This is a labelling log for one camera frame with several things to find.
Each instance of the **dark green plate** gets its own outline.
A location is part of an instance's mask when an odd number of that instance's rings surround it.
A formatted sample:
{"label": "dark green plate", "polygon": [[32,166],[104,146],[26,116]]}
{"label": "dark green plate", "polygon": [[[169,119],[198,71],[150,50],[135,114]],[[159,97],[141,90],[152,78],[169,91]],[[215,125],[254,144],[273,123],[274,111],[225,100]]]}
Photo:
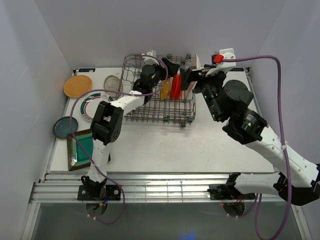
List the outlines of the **dark green plate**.
{"label": "dark green plate", "polygon": [[[74,134],[76,138],[79,140],[80,144],[92,157],[92,153],[94,151],[94,143],[93,143],[91,130],[87,129],[83,131],[77,131]],[[71,133],[69,133],[66,136],[66,145],[67,145],[67,152],[68,152],[69,171],[90,167],[90,164],[91,164],[90,159],[84,153],[84,151],[79,147],[79,145],[76,143]]]}

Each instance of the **rack wire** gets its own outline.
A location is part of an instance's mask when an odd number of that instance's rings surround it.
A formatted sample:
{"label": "rack wire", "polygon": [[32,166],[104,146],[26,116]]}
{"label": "rack wire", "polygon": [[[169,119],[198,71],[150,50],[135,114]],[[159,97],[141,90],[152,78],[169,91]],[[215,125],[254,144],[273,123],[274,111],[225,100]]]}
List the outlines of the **rack wire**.
{"label": "rack wire", "polygon": [[[170,54],[163,56],[158,55],[157,58],[167,57],[172,63],[179,64],[181,68],[187,68],[191,65],[193,57],[189,54],[183,56],[172,56]],[[132,89],[135,81],[140,77],[142,67],[145,65],[144,59],[139,54],[128,55],[123,60],[121,83],[123,88],[130,87]],[[158,90],[161,87],[161,81],[154,88]],[[193,92],[186,96],[182,92],[179,99],[160,100],[160,91],[152,95],[149,102],[144,106],[138,107],[125,116],[127,121],[142,121],[152,123],[173,123],[186,127],[191,124],[196,117],[196,98]]]}

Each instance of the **white wall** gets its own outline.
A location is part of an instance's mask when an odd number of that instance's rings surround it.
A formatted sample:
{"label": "white wall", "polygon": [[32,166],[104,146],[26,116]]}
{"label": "white wall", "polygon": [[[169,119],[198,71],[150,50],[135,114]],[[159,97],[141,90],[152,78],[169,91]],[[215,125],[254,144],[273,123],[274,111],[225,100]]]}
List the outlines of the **white wall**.
{"label": "white wall", "polygon": [[19,238],[71,69],[33,0],[0,1],[0,239]]}
{"label": "white wall", "polygon": [[[320,163],[320,2],[288,0],[259,54],[282,64],[282,113],[289,145]],[[277,72],[272,60],[256,60],[252,80],[264,118],[279,133]],[[320,200],[303,207],[313,239],[320,239]]]}
{"label": "white wall", "polygon": [[72,69],[120,67],[124,56],[257,55],[286,0],[34,0]]}

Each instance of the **yellow plate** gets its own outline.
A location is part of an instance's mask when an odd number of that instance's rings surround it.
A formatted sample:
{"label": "yellow plate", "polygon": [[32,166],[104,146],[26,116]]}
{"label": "yellow plate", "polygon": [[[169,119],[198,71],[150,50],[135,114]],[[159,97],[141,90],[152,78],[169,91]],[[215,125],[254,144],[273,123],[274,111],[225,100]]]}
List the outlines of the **yellow plate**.
{"label": "yellow plate", "polygon": [[162,83],[163,88],[161,88],[161,91],[160,91],[160,100],[165,100],[167,98],[169,94],[170,81],[171,81],[171,78],[163,81]]}

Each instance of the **purple cable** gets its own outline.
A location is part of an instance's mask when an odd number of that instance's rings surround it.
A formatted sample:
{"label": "purple cable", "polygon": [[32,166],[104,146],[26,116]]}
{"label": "purple cable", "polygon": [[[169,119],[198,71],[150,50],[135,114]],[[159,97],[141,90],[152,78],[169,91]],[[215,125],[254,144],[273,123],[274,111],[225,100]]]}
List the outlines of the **purple cable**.
{"label": "purple cable", "polygon": [[[272,59],[276,62],[277,70],[278,70],[278,87],[277,87],[277,102],[278,102],[278,118],[279,118],[279,127],[280,127],[280,140],[281,140],[281,145],[285,146],[286,141],[285,141],[285,132],[284,132],[284,125],[283,125],[283,120],[282,120],[282,111],[281,111],[281,64],[280,61],[277,57],[273,55],[260,55],[260,56],[252,56],[252,57],[245,57],[245,58],[238,58],[238,59],[223,59],[222,62],[225,63],[234,63],[234,62],[244,62],[244,61],[250,61],[250,60],[255,60],[255,59]],[[256,208],[255,212],[255,217],[254,217],[254,225],[255,225],[255,231],[258,237],[261,240],[274,240],[276,239],[282,230],[284,229],[290,208],[291,208],[291,199],[292,199],[292,183],[291,183],[291,172],[290,172],[290,162],[289,162],[289,157],[288,157],[288,152],[287,149],[285,148],[284,151],[284,159],[285,159],[285,167],[286,167],[286,173],[287,173],[287,184],[288,184],[288,198],[287,198],[287,204],[285,208],[285,213],[282,219],[282,222],[279,226],[279,229],[275,232],[275,234],[270,237],[270,238],[263,238],[259,232],[259,226],[258,226],[258,215],[259,215],[259,210],[261,206],[261,199],[262,199],[262,194],[260,193],[259,197],[259,202],[258,206]]]}
{"label": "purple cable", "polygon": [[[240,216],[238,216],[238,215],[229,215],[229,216],[231,216],[231,217],[233,217],[233,218],[236,218],[236,217],[238,217],[238,218],[243,218],[243,217],[249,215],[249,214],[252,212],[252,210],[255,208],[255,205],[256,205],[256,203],[257,203],[257,200],[258,200],[258,193],[256,194],[255,199],[254,199],[254,202],[253,202],[253,205],[251,206],[251,208],[249,209],[249,211],[247,211],[246,213],[244,213],[244,214],[242,214],[242,215],[240,215]],[[204,214],[210,214],[210,215],[221,215],[221,216],[225,216],[225,215],[226,215],[226,214],[224,214],[224,213],[215,213],[215,212],[202,211],[202,210],[201,210],[200,212],[202,212],[202,213],[204,213]]]}
{"label": "purple cable", "polygon": [[[157,58],[157,57],[154,57],[154,56],[151,56],[151,55],[141,55],[141,57],[150,57],[152,59],[156,59],[159,63],[161,63],[164,68],[165,68],[165,80],[168,81],[168,68],[167,66],[165,65],[165,63]],[[162,88],[164,87],[164,84],[162,84],[162,86],[160,87],[160,89],[158,89],[157,91],[154,91],[154,92],[151,92],[151,93],[147,93],[147,94],[133,94],[133,96],[137,96],[137,97],[144,97],[144,96],[151,96],[153,94],[156,94],[157,92],[159,92]],[[92,92],[109,92],[109,93],[115,93],[115,94],[120,94],[120,95],[127,95],[127,96],[132,96],[131,93],[127,93],[127,92],[119,92],[119,91],[111,91],[111,90],[105,90],[105,89],[95,89],[95,90],[90,90],[90,91],[87,91],[83,94],[81,94],[74,102],[74,104],[72,105],[72,108],[71,108],[71,112],[70,112],[70,118],[69,118],[69,124],[70,124],[70,129],[71,129],[71,134],[72,134],[72,137],[73,139],[75,140],[75,142],[78,144],[78,146],[82,149],[82,151],[85,153],[85,155],[87,155],[87,157],[90,159],[91,163],[93,164],[93,166],[95,167],[95,169],[98,171],[99,174],[101,174],[104,178],[106,178],[107,180],[111,181],[112,183],[114,183],[115,185],[117,185],[121,192],[122,192],[122,196],[123,196],[123,204],[122,204],[122,209],[121,209],[121,212],[119,214],[118,217],[116,217],[113,221],[105,221],[101,218],[98,218],[96,217],[95,219],[104,223],[104,224],[114,224],[116,221],[118,221],[120,219],[120,217],[122,216],[123,212],[124,212],[124,209],[125,209],[125,203],[126,203],[126,196],[125,196],[125,191],[123,190],[122,186],[117,183],[115,180],[111,179],[110,177],[106,176],[97,166],[96,166],[96,163],[95,161],[92,159],[92,157],[90,156],[90,154],[85,150],[85,148],[81,145],[81,143],[79,142],[79,140],[77,139],[76,135],[75,135],[75,132],[73,131],[73,128],[72,128],[72,115],[74,113],[74,110],[75,110],[75,107],[76,107],[76,104],[77,102],[86,94],[89,94],[89,93],[92,93]]]}

